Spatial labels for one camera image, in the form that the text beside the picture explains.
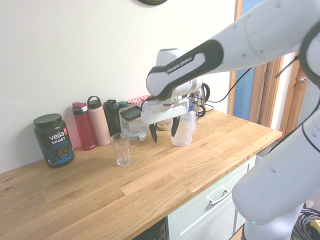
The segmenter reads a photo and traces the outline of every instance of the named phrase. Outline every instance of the drawer handle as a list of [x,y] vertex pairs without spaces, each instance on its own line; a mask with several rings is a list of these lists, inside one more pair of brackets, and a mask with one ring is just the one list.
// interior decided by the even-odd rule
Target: drawer handle
[[218,204],[218,203],[220,203],[221,201],[223,201],[225,198],[227,198],[227,197],[231,194],[231,190],[225,189],[225,190],[223,191],[223,193],[226,193],[226,194],[223,195],[222,197],[220,197],[220,198],[219,198],[218,200],[216,200],[216,201],[212,200],[212,199],[208,196],[207,199],[210,200],[210,205],[213,206],[213,205]]

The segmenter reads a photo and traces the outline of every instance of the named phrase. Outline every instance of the electric kettle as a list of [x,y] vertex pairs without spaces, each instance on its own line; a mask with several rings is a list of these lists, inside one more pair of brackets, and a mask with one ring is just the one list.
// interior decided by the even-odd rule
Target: electric kettle
[[201,118],[206,114],[206,102],[210,97],[210,88],[208,84],[202,83],[198,91],[190,94],[189,100],[194,105],[194,111],[196,112],[197,118]]

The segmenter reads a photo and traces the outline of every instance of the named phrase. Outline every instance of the red water bottle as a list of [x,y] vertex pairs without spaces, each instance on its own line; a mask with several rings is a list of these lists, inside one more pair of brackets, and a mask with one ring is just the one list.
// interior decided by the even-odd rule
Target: red water bottle
[[96,146],[96,136],[90,122],[87,104],[85,102],[72,103],[72,112],[83,150],[89,151],[94,149]]

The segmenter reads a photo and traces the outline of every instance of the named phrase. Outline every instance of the silver handle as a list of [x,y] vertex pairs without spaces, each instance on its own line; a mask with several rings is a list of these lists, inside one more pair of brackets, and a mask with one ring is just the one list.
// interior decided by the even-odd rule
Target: silver handle
[[212,200],[209,196],[207,197],[208,200],[210,200],[210,205],[213,206],[215,204],[220,203],[221,201],[223,201],[224,199],[226,199],[230,194],[231,194],[231,190],[227,190],[225,189],[223,191],[223,194],[225,193],[225,195],[223,195],[222,197],[220,197],[218,200],[214,201]]
[[299,78],[299,81],[301,82],[301,83],[311,83],[310,81],[308,81],[308,78],[307,77],[305,77],[305,76],[301,76],[300,78]]

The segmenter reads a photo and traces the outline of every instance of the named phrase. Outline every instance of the red checkered cloth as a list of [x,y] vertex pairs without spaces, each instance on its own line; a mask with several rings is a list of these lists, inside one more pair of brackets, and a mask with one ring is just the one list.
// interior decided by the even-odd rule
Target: red checkered cloth
[[131,98],[128,101],[126,101],[128,104],[140,104],[143,101],[147,100],[151,95],[144,95],[139,98]]

